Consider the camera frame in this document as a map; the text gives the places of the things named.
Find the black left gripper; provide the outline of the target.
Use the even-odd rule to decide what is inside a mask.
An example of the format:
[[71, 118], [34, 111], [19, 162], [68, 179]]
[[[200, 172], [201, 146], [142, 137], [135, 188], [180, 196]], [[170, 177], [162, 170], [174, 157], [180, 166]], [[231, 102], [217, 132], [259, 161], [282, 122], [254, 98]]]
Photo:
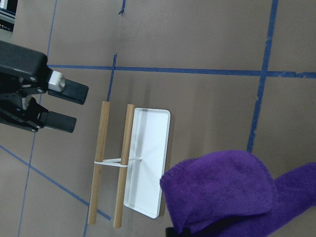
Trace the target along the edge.
[[73, 133], [77, 119], [48, 111], [33, 94], [48, 94], [83, 105], [88, 86], [68, 80], [47, 66], [41, 52], [0, 42], [0, 122], [30, 132], [51, 128]]

